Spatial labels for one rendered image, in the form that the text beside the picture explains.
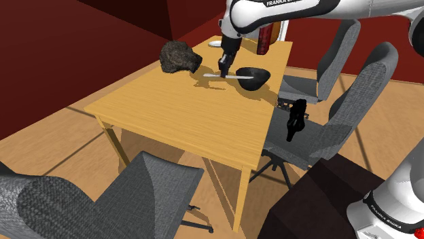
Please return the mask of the grey office chair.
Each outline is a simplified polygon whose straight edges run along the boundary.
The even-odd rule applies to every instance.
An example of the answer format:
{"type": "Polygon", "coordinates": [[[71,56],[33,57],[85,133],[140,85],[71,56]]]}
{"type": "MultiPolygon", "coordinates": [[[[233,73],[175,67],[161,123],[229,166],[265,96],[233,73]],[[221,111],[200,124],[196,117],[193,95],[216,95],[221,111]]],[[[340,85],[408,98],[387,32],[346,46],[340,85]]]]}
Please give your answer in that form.
{"type": "Polygon", "coordinates": [[[281,169],[287,186],[291,187],[284,163],[309,170],[321,158],[334,157],[388,84],[397,63],[396,48],[388,41],[378,44],[349,89],[331,106],[328,122],[320,125],[304,118],[304,129],[296,132],[291,142],[286,140],[290,110],[276,108],[261,153],[270,161],[250,179],[272,166],[273,170],[281,169]]]}
{"type": "Polygon", "coordinates": [[[97,200],[72,182],[0,162],[0,234],[11,239],[173,239],[204,170],[142,151],[97,200]]]}
{"type": "Polygon", "coordinates": [[[358,20],[343,20],[331,46],[319,61],[316,80],[284,75],[278,105],[284,107],[298,99],[304,99],[309,104],[327,100],[357,41],[360,29],[361,23],[358,20]]]}

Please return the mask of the red box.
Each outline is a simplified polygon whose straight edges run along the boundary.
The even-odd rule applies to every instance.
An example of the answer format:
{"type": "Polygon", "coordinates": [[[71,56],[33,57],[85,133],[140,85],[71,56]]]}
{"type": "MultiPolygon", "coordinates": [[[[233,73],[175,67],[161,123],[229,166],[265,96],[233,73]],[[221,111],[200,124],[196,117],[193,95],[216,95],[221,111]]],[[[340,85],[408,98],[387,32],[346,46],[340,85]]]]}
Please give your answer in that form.
{"type": "Polygon", "coordinates": [[[265,55],[269,50],[270,38],[272,36],[273,23],[260,28],[258,34],[257,55],[265,55]]]}

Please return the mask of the black bowl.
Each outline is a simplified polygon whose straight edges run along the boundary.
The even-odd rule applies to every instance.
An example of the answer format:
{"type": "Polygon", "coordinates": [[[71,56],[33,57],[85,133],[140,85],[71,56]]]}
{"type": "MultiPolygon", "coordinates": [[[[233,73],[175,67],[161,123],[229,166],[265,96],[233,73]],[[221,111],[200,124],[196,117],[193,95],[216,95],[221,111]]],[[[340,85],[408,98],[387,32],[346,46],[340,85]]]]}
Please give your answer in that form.
{"type": "Polygon", "coordinates": [[[269,71],[255,67],[241,67],[236,70],[236,75],[249,77],[249,79],[238,79],[241,88],[248,91],[260,89],[270,78],[269,71]]]}

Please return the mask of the white knife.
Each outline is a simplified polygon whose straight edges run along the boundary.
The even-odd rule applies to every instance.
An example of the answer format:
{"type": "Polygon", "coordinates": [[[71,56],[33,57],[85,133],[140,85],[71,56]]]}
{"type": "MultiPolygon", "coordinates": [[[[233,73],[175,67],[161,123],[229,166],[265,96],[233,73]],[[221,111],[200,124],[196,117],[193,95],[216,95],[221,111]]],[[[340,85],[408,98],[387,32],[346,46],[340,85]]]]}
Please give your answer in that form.
{"type": "Polygon", "coordinates": [[[221,75],[211,74],[211,73],[205,73],[203,77],[219,77],[224,79],[253,79],[253,76],[241,76],[241,75],[226,75],[225,77],[222,77],[221,75]]]}

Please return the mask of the light wooden table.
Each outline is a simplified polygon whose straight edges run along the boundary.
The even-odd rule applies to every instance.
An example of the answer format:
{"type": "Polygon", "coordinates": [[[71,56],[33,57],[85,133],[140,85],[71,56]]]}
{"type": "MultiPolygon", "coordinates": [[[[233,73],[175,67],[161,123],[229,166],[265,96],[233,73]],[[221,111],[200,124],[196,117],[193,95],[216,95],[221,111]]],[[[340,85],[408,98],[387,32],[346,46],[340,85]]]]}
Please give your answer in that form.
{"type": "Polygon", "coordinates": [[[205,73],[217,75],[217,61],[222,55],[219,48],[208,43],[194,48],[202,56],[195,73],[164,73],[156,67],[85,110],[96,117],[123,164],[129,161],[111,130],[113,126],[240,170],[232,227],[237,231],[249,176],[260,161],[292,43],[277,41],[260,56],[253,52],[252,42],[242,42],[233,67],[258,67],[270,72],[266,84],[253,92],[242,89],[233,79],[203,77],[205,73]]]}

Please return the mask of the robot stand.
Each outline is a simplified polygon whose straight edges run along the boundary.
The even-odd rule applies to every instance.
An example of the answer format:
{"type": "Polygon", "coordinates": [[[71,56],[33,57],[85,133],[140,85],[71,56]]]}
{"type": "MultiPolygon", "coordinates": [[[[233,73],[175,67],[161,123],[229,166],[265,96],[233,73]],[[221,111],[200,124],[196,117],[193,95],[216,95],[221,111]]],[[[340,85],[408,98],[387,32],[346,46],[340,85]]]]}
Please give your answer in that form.
{"type": "Polygon", "coordinates": [[[357,239],[347,206],[383,181],[339,154],[320,159],[269,210],[258,239],[357,239]]]}

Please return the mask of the dark grey rough rock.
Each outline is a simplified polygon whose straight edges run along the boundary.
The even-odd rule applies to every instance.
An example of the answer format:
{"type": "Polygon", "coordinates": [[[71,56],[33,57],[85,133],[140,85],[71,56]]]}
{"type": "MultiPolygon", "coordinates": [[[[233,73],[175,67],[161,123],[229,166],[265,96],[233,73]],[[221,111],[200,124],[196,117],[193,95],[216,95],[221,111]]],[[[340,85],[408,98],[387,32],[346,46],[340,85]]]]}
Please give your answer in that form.
{"type": "Polygon", "coordinates": [[[161,69],[165,73],[190,71],[195,73],[202,63],[202,57],[184,41],[169,41],[160,51],[161,69]]]}

